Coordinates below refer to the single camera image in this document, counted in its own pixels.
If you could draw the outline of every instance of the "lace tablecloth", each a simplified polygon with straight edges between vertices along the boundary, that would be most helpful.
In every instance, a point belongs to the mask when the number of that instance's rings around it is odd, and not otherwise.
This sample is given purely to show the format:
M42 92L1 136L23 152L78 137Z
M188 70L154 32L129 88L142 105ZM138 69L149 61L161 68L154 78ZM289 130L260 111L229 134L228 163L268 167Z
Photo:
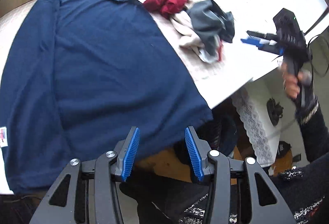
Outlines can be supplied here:
M274 163L280 139L281 123L274 127L267 113L269 98L271 94L262 79L248 83L232 95L232 103L262 167Z

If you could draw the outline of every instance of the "black sleeve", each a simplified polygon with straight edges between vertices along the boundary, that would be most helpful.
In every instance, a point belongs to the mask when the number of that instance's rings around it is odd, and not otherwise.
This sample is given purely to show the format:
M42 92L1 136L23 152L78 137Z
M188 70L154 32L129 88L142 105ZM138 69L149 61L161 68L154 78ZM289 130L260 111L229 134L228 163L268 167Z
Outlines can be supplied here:
M306 157L309 162L329 152L328 128L325 125L320 106L317 104L316 111L311 118L303 123L299 121L302 133Z

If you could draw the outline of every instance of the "gray cloth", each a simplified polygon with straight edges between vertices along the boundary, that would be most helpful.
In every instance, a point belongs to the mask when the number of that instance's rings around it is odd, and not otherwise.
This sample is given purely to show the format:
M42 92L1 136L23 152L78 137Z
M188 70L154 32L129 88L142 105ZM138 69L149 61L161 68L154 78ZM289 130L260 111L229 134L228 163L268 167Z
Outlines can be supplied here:
M231 12L225 13L213 0L197 2L187 11L194 32L201 38L206 51L216 55L216 35L232 43L234 37L234 19Z

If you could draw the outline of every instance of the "sparkly sleeve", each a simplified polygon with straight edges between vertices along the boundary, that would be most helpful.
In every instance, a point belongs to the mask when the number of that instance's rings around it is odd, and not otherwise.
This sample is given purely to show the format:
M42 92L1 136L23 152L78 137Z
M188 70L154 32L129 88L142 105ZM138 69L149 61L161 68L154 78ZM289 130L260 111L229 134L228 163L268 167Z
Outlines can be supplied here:
M307 160L313 162L329 152L328 128L317 98L307 113L299 117L296 114L296 117L302 133Z

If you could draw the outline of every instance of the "red cloth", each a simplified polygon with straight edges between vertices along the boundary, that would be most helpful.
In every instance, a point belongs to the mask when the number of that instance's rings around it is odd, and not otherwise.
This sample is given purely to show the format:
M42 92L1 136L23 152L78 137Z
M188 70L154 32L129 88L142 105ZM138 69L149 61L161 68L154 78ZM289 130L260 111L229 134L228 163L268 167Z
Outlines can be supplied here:
M217 51L218 51L218 61L222 61L223 60L223 41L220 40L219 41L219 46L217 48Z
M146 0L143 5L149 12L158 11L168 19L170 14L180 12L187 0Z

